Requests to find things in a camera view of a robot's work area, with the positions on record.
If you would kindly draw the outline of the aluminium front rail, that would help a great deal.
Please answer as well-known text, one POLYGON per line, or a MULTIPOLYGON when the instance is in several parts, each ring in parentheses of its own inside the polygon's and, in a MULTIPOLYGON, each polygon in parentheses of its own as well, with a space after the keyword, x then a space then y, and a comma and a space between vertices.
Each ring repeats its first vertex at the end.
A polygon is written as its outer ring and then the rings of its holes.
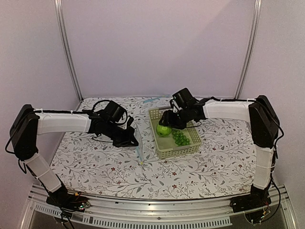
POLYGON ((34 185, 29 193, 22 229, 296 229, 298 223, 284 186, 271 188, 266 219, 254 220, 262 208, 234 212, 230 198, 135 200, 89 196, 91 206, 66 219, 46 203, 46 192, 34 185))

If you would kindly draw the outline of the floral patterned table mat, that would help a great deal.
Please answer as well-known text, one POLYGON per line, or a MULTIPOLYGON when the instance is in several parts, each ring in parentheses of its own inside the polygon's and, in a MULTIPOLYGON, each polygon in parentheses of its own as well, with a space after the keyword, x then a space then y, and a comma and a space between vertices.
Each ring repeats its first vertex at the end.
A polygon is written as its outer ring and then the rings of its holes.
POLYGON ((209 119, 198 132, 199 150, 160 159, 149 110, 169 105, 168 98, 115 97, 134 118, 143 159, 132 148, 116 148, 108 138, 66 133, 51 169, 72 191, 141 199, 214 198, 245 194, 255 175, 256 152, 246 122, 209 119))

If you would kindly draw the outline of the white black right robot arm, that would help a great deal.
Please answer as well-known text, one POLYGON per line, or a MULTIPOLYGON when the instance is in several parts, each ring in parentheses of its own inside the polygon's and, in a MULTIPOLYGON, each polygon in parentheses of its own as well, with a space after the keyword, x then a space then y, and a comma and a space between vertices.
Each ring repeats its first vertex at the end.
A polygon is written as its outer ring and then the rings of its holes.
POLYGON ((277 141, 284 136, 280 121, 265 95, 255 99, 196 99, 187 88, 173 95, 171 108, 166 110, 159 124, 175 129, 185 129, 190 121, 207 119, 242 120, 250 125, 256 150, 255 176, 250 194, 230 200, 233 212, 260 208, 271 203, 269 187, 274 183, 273 171, 277 155, 277 141))

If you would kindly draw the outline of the aluminium frame post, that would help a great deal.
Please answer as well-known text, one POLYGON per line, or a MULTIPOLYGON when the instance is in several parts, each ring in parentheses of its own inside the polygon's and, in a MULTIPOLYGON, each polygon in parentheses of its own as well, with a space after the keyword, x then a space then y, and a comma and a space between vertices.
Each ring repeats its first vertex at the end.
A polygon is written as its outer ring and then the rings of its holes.
POLYGON ((250 28, 250 34, 248 39, 248 45, 246 49, 246 54, 243 62, 243 66, 241 69, 240 78, 237 84, 237 88, 234 94, 234 99, 239 99, 241 97, 245 80, 247 77, 248 69, 251 62, 251 57, 254 49, 255 39, 257 35, 259 20, 260 20, 260 14, 261 14, 261 7, 262 7, 262 0, 255 0, 254 1, 254 11, 252 16, 252 22, 251 22, 251 28, 250 28))
POLYGON ((67 30, 66 30, 63 7, 62 7, 62 0, 55 0, 54 5, 55 5, 55 12, 56 12, 56 17, 57 17, 62 47, 63 47, 64 55, 66 58, 68 70, 70 73, 72 85, 73 85, 73 88, 75 90, 78 100, 81 102, 83 100, 83 96, 81 93, 80 84, 79 84, 79 81, 77 78, 77 74, 76 74, 76 70, 74 67, 73 58, 72 58, 72 54, 71 54, 71 49, 69 46, 68 34, 67 34, 67 30))

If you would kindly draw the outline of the left aluminium frame post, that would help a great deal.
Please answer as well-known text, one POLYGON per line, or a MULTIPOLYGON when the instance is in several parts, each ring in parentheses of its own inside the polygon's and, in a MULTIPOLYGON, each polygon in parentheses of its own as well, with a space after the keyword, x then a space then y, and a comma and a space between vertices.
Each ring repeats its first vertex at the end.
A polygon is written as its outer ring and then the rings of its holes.
POLYGON ((63 7, 62 7, 62 0, 55 0, 54 5, 55 5, 55 12, 56 12, 56 17, 57 17, 62 47, 63 47, 64 55, 66 58, 68 70, 70 73, 72 85, 73 85, 73 88, 75 90, 78 100, 81 102, 83 100, 83 96, 81 93, 80 84, 79 84, 79 81, 77 78, 77 74, 76 74, 76 70, 74 67, 73 58, 72 58, 72 54, 71 54, 71 49, 69 46, 68 34, 67 34, 67 30, 66 30, 63 7))

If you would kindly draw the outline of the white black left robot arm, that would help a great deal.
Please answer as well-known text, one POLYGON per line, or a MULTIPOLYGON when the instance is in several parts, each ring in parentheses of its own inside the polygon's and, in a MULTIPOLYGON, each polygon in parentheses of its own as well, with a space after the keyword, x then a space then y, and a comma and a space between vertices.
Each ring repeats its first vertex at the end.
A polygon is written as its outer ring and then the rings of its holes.
POLYGON ((133 118, 126 109, 111 100, 96 111, 44 110, 34 109, 25 104, 10 128, 7 142, 23 173, 30 172, 48 194, 47 203, 69 212, 83 212, 90 206, 88 198, 80 192, 68 193, 60 178, 51 170, 49 164, 39 154, 36 146, 37 136, 49 133, 79 132, 104 135, 110 138, 114 147, 138 147, 135 129, 131 126, 133 118))

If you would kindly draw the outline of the spare clear blue zip bag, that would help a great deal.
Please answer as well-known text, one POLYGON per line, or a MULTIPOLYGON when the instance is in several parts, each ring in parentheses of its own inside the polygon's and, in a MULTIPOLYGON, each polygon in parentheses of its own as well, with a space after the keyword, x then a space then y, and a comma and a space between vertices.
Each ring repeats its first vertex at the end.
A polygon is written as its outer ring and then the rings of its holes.
POLYGON ((157 97, 152 97, 150 99, 147 99, 147 100, 144 100, 143 103, 150 103, 150 102, 154 102, 156 100, 160 100, 161 98, 170 98, 171 95, 169 94, 166 94, 166 95, 160 95, 160 96, 157 96, 157 97))

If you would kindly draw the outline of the green grape bunch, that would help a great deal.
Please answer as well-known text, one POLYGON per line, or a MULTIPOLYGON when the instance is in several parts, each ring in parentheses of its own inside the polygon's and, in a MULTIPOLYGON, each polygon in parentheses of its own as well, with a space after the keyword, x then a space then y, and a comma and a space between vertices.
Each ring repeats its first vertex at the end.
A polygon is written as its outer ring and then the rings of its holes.
POLYGON ((173 130, 172 138, 177 146, 186 146, 190 144, 190 139, 180 130, 173 130))

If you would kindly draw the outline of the green apple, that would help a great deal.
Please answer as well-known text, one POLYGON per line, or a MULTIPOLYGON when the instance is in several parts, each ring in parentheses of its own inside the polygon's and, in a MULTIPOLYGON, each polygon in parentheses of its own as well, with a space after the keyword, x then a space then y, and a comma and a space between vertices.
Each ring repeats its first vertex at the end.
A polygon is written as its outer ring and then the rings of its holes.
POLYGON ((157 125, 156 133, 160 137, 167 137, 171 134, 172 128, 169 126, 157 125))

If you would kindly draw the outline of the light green perforated plastic basket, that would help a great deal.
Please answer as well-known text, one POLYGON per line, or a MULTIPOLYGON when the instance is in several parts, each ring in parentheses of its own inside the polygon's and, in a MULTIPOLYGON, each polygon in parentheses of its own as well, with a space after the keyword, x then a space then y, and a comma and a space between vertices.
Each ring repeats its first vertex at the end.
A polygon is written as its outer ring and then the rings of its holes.
POLYGON ((161 107, 148 110, 158 157, 160 159, 165 159, 197 152, 202 141, 196 129, 197 126, 193 121, 188 122, 187 127, 181 130, 190 139, 189 145, 177 146, 172 138, 172 133, 167 137, 160 137, 157 135, 156 127, 159 124, 163 112, 168 109, 169 107, 161 107))

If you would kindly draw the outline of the right aluminium frame post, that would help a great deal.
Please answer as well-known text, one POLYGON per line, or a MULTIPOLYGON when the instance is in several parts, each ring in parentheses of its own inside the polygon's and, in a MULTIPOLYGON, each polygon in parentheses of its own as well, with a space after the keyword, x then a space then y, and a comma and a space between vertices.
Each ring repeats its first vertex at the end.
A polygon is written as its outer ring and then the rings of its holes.
POLYGON ((261 14, 261 7, 262 7, 262 0, 255 0, 254 1, 254 11, 252 16, 252 22, 251 22, 251 28, 250 28, 250 34, 248 39, 248 45, 246 49, 246 54, 243 62, 243 66, 241 69, 240 78, 237 84, 237 88, 234 94, 234 99, 239 99, 241 97, 245 80, 247 77, 248 69, 251 62, 251 57, 254 49, 255 39, 257 35, 259 20, 260 20, 260 14, 261 14))

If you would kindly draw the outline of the clear blue zip top bag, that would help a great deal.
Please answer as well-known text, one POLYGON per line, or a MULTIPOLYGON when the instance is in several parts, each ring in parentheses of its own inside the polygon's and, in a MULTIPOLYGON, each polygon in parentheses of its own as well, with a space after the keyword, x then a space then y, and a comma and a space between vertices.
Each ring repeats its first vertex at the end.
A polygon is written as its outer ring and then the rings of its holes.
POLYGON ((140 164, 142 165, 144 161, 144 152, 143 152, 141 132, 137 125, 135 126, 135 138, 138 141, 138 146, 136 147, 137 158, 140 164))

